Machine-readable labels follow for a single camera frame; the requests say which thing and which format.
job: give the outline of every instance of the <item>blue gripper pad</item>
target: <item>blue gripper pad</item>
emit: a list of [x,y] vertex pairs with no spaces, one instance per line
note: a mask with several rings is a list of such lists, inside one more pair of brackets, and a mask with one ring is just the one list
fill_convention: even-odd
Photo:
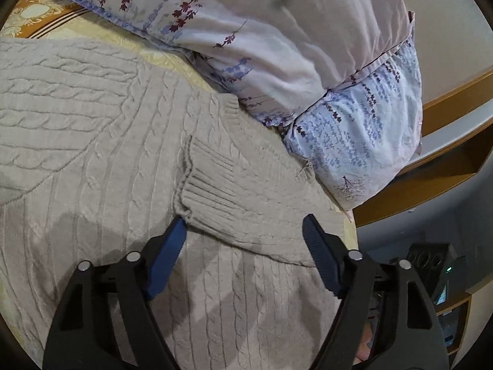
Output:
[[176,217],[163,235],[154,237],[147,242],[142,251],[143,256],[146,256],[147,252],[145,250],[147,246],[150,246],[149,250],[152,250],[153,247],[156,248],[156,244],[153,246],[153,240],[156,240],[156,243],[162,243],[158,252],[147,253],[146,257],[150,261],[147,267],[148,284],[145,291],[148,300],[154,299],[166,288],[171,271],[185,243],[186,232],[185,220],[181,217]]
[[308,215],[303,220],[303,239],[315,262],[324,286],[334,295],[340,296],[343,286],[340,283],[340,267],[334,253],[325,241],[327,235],[313,215]]

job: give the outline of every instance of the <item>metal screw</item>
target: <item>metal screw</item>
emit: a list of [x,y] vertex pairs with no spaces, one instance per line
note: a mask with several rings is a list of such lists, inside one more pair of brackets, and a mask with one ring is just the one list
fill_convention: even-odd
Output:
[[77,268],[79,269],[79,271],[89,270],[90,267],[91,267],[91,262],[90,261],[87,261],[87,260],[81,261],[79,263],[79,265],[77,266]]
[[356,251],[356,250],[349,251],[348,256],[351,260],[354,260],[354,261],[363,260],[363,253],[361,253],[360,251]]
[[410,270],[411,268],[413,268],[413,265],[406,259],[402,259],[400,262],[399,262],[399,266],[400,268],[402,268],[403,270]]
[[127,255],[127,261],[129,261],[130,263],[138,261],[140,258],[141,254],[139,252],[130,252]]

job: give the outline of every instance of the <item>wooden shelf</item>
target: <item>wooden shelf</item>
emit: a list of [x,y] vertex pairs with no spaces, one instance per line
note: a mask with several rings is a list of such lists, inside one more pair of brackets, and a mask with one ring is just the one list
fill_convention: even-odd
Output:
[[454,296],[452,299],[448,299],[440,305],[435,306],[435,312],[437,316],[444,314],[448,311],[454,310],[456,307],[462,306],[464,303],[470,301],[471,294],[462,292],[461,294]]
[[398,176],[353,210],[357,226],[383,220],[431,200],[475,175],[493,147],[493,125],[451,151]]
[[453,355],[454,353],[457,353],[458,351],[459,351],[459,347],[450,350],[447,349],[447,354],[450,356]]
[[426,136],[463,117],[493,98],[493,69],[423,105],[422,135]]
[[479,132],[482,132],[484,131],[487,127],[489,127],[491,124],[493,124],[493,117],[490,118],[488,121],[486,121],[484,124],[482,124],[481,126],[477,127],[474,131],[468,133],[467,135],[465,135],[464,137],[458,139],[457,141],[455,142],[452,142],[450,143],[449,145],[445,146],[444,148],[436,151],[435,153],[432,153],[430,154],[429,156],[426,156],[426,157],[423,157],[422,159],[420,160],[417,160],[415,162],[413,162],[412,164],[410,165],[407,165],[405,166],[398,174],[397,176],[400,176],[400,175],[403,175],[405,173],[408,173],[409,171],[412,171],[413,169],[415,168],[418,168],[420,166],[422,166],[423,164],[426,164],[430,161],[432,161],[433,159],[437,158],[437,157],[440,157],[442,155],[444,155],[445,153],[451,151],[452,149],[454,149],[455,147],[457,146],[460,146],[461,144],[463,144],[464,142],[468,141],[470,138],[473,138],[474,136],[476,136]]

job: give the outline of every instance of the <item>cable knit sweater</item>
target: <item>cable knit sweater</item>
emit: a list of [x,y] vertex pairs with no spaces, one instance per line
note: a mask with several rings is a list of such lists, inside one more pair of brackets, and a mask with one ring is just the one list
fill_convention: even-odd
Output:
[[234,96],[132,53],[1,39],[0,54],[0,311],[31,357],[78,261],[116,261],[178,212],[195,227],[152,308],[181,367],[308,368],[338,303],[301,219],[348,227],[310,166]]

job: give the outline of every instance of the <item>floral pillowcase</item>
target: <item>floral pillowcase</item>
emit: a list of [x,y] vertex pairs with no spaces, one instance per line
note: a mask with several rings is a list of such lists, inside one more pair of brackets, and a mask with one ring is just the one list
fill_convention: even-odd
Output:
[[373,72],[411,32],[403,0],[73,1],[182,52],[271,126]]

